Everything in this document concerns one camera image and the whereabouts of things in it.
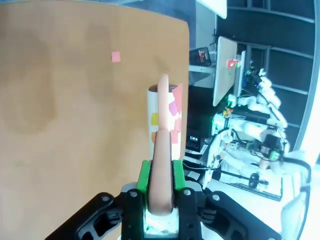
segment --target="tabletop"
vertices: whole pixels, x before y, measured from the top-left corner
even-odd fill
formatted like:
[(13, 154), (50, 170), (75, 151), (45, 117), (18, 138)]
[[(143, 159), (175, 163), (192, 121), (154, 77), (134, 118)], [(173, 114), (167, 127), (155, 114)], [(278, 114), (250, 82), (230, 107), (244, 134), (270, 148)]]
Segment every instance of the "tabletop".
[(97, 193), (138, 179), (147, 89), (163, 73), (183, 83), (183, 158), (186, 22), (93, 2), (1, 4), (0, 52), (0, 239), (44, 239)]

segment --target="wooden board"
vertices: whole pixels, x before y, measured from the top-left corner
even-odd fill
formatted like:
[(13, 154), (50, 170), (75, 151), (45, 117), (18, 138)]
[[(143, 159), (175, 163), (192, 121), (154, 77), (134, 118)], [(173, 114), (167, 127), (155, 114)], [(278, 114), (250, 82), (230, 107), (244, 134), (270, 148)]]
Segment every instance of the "wooden board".
[(188, 67), (183, 21), (92, 2), (1, 4), (0, 239), (43, 239), (95, 194), (137, 181), (147, 89), (162, 73), (184, 83), (184, 153)]

